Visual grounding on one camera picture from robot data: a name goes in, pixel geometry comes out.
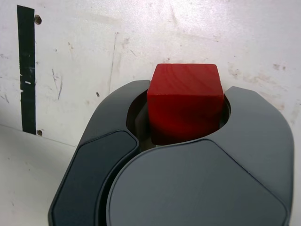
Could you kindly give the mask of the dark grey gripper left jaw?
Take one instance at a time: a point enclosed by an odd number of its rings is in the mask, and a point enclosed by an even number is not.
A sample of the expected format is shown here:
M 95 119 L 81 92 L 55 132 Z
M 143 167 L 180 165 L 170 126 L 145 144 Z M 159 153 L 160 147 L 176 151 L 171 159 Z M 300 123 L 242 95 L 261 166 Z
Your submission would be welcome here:
M 106 225 L 111 185 L 140 151 L 133 129 L 149 85 L 149 80 L 130 82 L 95 109 L 49 208 L 49 225 Z

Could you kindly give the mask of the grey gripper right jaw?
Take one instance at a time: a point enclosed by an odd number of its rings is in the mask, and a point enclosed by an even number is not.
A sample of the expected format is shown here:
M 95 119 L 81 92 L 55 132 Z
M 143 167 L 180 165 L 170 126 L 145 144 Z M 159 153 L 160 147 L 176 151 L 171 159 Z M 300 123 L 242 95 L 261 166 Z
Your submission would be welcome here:
M 131 159 L 107 199 L 109 226 L 286 226 L 294 142 L 283 115 L 258 93 L 225 96 L 226 124 L 197 140 Z

